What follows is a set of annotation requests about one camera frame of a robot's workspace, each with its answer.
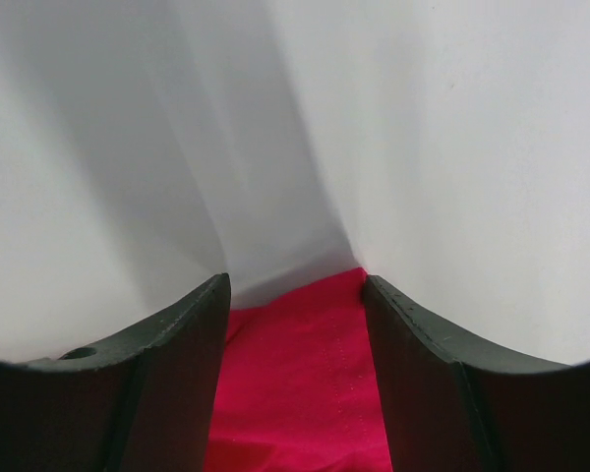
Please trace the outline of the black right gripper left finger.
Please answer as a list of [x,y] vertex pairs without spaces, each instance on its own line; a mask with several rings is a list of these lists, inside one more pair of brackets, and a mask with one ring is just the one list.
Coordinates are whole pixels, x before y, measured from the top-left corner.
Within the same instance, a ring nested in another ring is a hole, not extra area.
[[0,471],[200,471],[230,310],[218,274],[60,358],[0,361]]

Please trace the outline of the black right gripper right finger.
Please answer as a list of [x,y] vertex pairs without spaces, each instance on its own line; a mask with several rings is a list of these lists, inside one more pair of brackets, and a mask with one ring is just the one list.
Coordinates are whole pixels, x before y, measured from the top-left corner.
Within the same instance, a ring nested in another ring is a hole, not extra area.
[[379,276],[362,301],[396,471],[590,471],[590,361],[489,341]]

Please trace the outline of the red t shirt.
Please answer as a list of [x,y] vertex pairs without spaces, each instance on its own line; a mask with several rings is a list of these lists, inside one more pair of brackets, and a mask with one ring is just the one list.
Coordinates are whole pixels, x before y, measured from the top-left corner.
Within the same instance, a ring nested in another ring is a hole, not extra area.
[[388,471],[355,268],[234,310],[206,471]]

